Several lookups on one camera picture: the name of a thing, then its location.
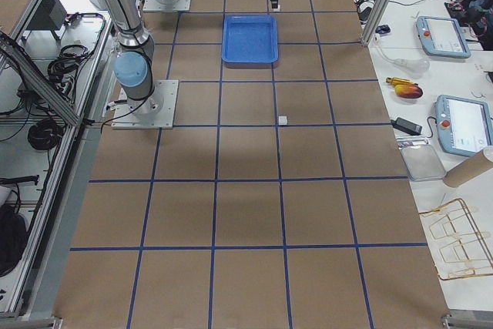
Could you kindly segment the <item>teach pendant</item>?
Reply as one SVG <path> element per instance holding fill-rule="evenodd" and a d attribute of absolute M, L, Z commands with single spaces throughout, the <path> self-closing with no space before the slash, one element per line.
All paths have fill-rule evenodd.
<path fill-rule="evenodd" d="M 440 95 L 434 108 L 438 142 L 446 153 L 473 156 L 492 144 L 492 122 L 486 102 Z"/>
<path fill-rule="evenodd" d="M 416 29 L 427 55 L 456 59 L 468 59 L 471 56 L 461 27 L 454 18 L 419 16 Z"/>

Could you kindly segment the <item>cardboard tube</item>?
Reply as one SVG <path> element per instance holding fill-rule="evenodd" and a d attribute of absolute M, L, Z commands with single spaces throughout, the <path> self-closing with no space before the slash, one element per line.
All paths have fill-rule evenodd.
<path fill-rule="evenodd" d="M 486 146 L 481 151 L 447 171 L 443 182 L 449 187 L 457 188 L 491 169 L 492 146 Z"/>

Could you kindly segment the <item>blue plastic tray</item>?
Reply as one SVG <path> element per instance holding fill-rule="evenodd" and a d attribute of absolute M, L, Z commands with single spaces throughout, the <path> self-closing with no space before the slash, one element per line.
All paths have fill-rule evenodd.
<path fill-rule="evenodd" d="M 221 58 L 231 65 L 277 62 L 277 20 L 272 15 L 229 15 L 223 23 Z"/>

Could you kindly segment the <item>black power adapter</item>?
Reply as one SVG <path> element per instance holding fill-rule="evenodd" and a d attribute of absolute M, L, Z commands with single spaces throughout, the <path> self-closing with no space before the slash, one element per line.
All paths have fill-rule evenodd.
<path fill-rule="evenodd" d="M 401 117 L 397 117 L 396 119 L 391 120 L 391 125 L 394 129 L 407 133 L 410 136 L 419 136 L 421 135 L 422 126 L 413 123 L 409 120 L 403 119 Z"/>

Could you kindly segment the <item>upper teach pendant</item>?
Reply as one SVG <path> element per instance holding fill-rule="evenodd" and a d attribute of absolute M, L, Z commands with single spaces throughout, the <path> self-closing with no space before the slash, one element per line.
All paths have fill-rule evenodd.
<path fill-rule="evenodd" d="M 454 18 L 419 16 L 416 29 L 427 55 L 456 59 L 468 59 L 471 56 L 461 27 Z"/>

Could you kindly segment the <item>red yellow mango toy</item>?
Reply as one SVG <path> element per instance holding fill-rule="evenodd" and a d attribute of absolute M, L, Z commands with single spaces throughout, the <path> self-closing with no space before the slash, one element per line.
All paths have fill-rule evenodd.
<path fill-rule="evenodd" d="M 398 84 L 394 86 L 394 91 L 403 99 L 418 99 L 423 96 L 423 90 L 416 84 Z"/>

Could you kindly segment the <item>clear light bulb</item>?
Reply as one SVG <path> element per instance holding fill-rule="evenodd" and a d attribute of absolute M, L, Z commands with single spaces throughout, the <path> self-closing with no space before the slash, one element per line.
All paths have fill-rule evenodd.
<path fill-rule="evenodd" d="M 430 62 L 427 59 L 394 59 L 392 63 L 415 75 L 422 75 L 430 68 Z"/>

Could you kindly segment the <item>lower teach pendant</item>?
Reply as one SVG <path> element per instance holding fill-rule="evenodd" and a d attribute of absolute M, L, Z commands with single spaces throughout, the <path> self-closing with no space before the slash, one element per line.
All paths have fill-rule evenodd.
<path fill-rule="evenodd" d="M 492 122 L 486 102 L 440 95 L 434 108 L 438 142 L 446 153 L 473 156 L 492 144 Z"/>

